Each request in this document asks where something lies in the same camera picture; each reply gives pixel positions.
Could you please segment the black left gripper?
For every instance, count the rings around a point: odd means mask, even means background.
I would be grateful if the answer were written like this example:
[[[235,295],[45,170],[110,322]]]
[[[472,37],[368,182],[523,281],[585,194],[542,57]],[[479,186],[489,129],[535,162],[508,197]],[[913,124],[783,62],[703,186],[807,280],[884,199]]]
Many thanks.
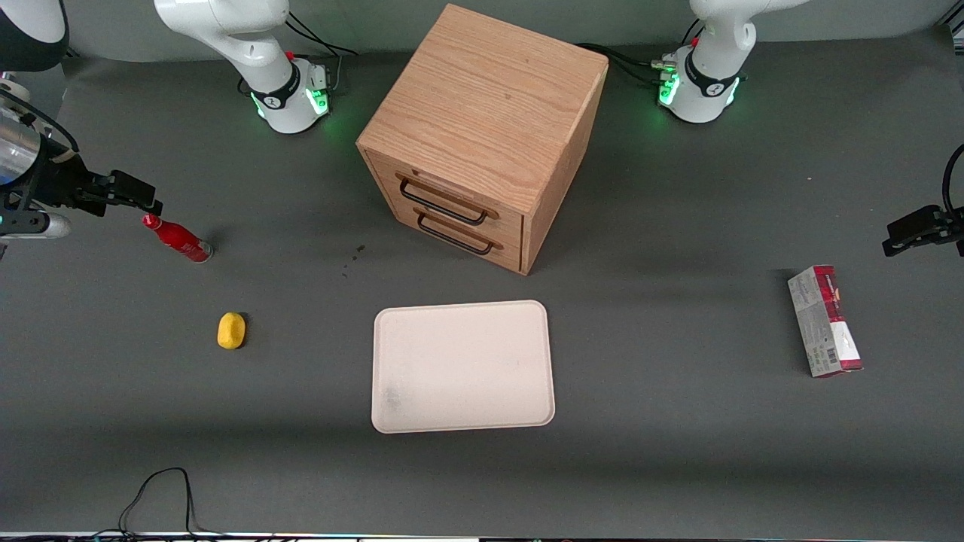
[[[959,256],[964,257],[963,207],[948,212],[940,206],[924,206],[889,223],[887,234],[882,241],[885,257],[933,243],[953,243]]]

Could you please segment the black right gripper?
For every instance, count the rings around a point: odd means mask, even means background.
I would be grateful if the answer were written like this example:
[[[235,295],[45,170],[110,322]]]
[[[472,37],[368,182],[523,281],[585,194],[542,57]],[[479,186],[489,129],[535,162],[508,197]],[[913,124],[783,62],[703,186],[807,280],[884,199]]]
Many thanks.
[[[19,209],[24,196],[31,205],[68,207],[96,217],[104,217],[107,206],[132,207],[156,216],[163,214],[164,203],[155,198],[155,187],[140,178],[111,171],[110,189],[97,189],[96,176],[81,157],[63,163],[39,159],[23,174],[10,181],[2,179],[2,208],[11,212]]]

